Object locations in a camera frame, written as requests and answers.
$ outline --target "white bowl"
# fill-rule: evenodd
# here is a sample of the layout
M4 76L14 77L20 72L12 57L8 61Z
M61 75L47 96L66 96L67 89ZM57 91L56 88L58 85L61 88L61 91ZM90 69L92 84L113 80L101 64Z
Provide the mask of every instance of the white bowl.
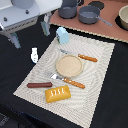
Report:
M119 16L122 26L128 30L128 5L120 9Z

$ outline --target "knife handle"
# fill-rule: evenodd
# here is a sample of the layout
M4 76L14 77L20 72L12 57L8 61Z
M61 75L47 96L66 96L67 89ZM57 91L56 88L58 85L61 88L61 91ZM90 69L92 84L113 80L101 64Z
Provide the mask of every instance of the knife handle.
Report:
M66 83L68 83L68 84L72 84L72 85L74 85L74 86L77 86L77 87L79 87L79 88L83 88L83 89L85 88L85 86L84 86L83 84L78 83L78 82L75 82L75 81L72 81L72 80L67 79L67 78L64 78L63 81L66 82Z
M90 61L93 61L93 62L97 62L98 61L96 58L84 56L84 55L81 55L81 54L78 54L78 57L80 57L82 59L85 59L85 60L90 60Z

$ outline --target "wooden plate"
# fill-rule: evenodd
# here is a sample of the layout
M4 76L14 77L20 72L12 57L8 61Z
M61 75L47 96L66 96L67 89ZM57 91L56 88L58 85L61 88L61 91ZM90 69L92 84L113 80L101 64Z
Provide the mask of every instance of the wooden plate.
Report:
M83 71L83 63L77 56L65 55L56 62L56 70L63 77L75 77Z

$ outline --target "black pan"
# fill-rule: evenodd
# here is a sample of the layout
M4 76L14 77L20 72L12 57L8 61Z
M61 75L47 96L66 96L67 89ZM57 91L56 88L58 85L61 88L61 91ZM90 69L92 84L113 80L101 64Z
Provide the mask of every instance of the black pan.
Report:
M85 23L85 24L94 24L100 19L104 23L106 23L108 26L112 26L111 23L103 20L99 15L100 15L99 8L88 5L79 9L78 18L82 23Z
M78 0L63 0L61 8L58 9L58 14L64 19L74 18L77 14Z

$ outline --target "black pot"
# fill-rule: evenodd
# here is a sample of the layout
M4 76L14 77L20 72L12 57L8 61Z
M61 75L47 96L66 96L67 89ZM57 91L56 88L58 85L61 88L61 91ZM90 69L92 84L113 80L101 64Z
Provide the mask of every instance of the black pot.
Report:
M64 19L71 19L77 14L78 0L63 0L61 8L58 9L58 14Z

